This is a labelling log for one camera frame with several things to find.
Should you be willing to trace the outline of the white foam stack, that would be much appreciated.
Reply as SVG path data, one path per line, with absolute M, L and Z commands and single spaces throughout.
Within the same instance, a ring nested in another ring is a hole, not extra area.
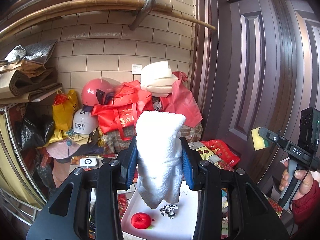
M 178 77 L 172 73 L 168 61 L 159 61 L 145 66 L 140 74 L 140 87 L 155 97 L 168 97 Z

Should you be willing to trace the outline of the folded cardboard stack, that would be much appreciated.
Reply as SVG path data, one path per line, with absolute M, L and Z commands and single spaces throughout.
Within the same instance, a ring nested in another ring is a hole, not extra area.
M 57 90 L 56 67 L 47 66 L 57 40 L 14 47 L 1 61 L 1 104 L 32 102 Z

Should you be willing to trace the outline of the red tote bag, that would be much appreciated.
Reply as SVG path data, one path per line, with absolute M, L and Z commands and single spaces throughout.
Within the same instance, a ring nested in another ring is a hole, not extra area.
M 152 111 L 152 95 L 142 90 L 138 80 L 122 83 L 107 105 L 95 105 L 91 114 L 98 118 L 100 130 L 106 134 L 118 131 L 124 141 L 132 136 L 124 134 L 124 128 L 135 126 L 144 111 Z

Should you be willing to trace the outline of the bamboo pole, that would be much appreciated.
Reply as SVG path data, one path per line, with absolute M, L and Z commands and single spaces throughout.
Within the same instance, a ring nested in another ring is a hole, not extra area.
M 99 10 L 133 10 L 139 11 L 145 0 L 44 0 L 35 5 L 20 7 L 22 15 L 13 16 L 14 22 L 1 29 L 1 42 L 41 22 L 63 15 Z

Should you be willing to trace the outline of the red snack package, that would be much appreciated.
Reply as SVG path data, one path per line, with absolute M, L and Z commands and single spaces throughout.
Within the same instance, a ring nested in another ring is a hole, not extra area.
M 235 167 L 240 162 L 240 158 L 229 149 L 224 141 L 220 139 L 212 139 L 201 142 L 230 167 Z

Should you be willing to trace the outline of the red paper bag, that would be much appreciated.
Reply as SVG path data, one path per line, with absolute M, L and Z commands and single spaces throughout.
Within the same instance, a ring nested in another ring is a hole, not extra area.
M 168 97 L 160 97 L 161 111 L 185 116 L 184 124 L 195 127 L 202 121 L 202 115 L 191 91 L 178 79 Z

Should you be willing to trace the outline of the metal rack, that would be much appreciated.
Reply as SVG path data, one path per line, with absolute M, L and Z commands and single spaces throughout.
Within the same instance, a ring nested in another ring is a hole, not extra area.
M 55 192 L 45 150 L 54 128 L 52 117 L 32 104 L 1 106 L 1 209 L 10 220 L 31 226 Z

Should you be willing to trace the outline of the black plastic bag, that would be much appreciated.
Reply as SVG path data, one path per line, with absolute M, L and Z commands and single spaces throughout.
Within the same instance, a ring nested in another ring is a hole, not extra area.
M 51 116 L 26 115 L 21 126 L 21 149 L 43 147 L 55 131 L 55 121 Z

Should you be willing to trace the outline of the yellow shopping bag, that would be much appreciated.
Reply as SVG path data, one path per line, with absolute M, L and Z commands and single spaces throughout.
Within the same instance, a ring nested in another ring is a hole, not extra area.
M 63 131 L 69 131 L 73 125 L 73 116 L 79 109 L 76 91 L 71 89 L 67 94 L 60 90 L 53 102 L 53 120 L 55 127 Z

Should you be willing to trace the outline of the white towel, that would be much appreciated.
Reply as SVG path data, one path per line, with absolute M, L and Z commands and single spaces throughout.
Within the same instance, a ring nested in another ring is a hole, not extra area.
M 144 111 L 137 120 L 137 191 L 151 209 L 156 209 L 162 201 L 179 202 L 183 179 L 182 143 L 180 138 L 171 136 L 156 144 L 147 136 L 154 128 L 166 125 L 173 125 L 177 131 L 184 122 L 183 115 L 156 111 Z

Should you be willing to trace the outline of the plaid blanket bundle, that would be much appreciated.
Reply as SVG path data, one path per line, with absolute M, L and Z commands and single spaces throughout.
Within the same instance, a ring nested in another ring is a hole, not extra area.
M 125 127 L 123 132 L 126 137 L 129 137 L 129 140 L 122 140 L 118 130 L 101 134 L 98 146 L 104 149 L 104 155 L 118 154 L 121 150 L 127 149 L 131 138 L 137 135 L 134 126 Z M 166 125 L 154 128 L 147 138 L 156 144 L 161 144 L 163 140 L 167 141 L 171 136 L 176 138 L 185 137 L 187 142 L 195 142 L 200 141 L 202 132 L 201 123 L 198 123 L 195 127 L 182 125 L 177 131 L 173 128 L 173 125 Z

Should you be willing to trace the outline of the green yellow scrub sponge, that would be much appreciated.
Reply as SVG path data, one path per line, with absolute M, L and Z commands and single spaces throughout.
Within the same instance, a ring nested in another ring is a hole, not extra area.
M 270 146 L 268 140 L 265 138 L 268 129 L 265 127 L 257 127 L 251 130 L 253 147 L 255 151 L 265 149 Z

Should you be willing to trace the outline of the black white patterned scrunchie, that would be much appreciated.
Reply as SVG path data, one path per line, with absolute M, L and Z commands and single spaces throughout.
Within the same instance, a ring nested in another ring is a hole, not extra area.
M 162 216 L 167 216 L 169 219 L 174 219 L 176 216 L 176 211 L 178 209 L 179 207 L 175 204 L 166 204 L 163 207 L 161 207 L 159 211 Z

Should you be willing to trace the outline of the yellow curtain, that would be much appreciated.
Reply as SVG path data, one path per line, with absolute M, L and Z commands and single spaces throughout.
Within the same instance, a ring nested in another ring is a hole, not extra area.
M 3 114 L 1 114 L 1 188 L 34 207 L 44 206 L 43 199 L 20 168 Z

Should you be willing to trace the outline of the pink sun hat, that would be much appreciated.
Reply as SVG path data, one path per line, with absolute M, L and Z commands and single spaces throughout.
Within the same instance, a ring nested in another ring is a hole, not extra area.
M 53 142 L 46 147 L 47 153 L 55 159 L 66 159 L 72 156 L 80 145 L 71 139 Z

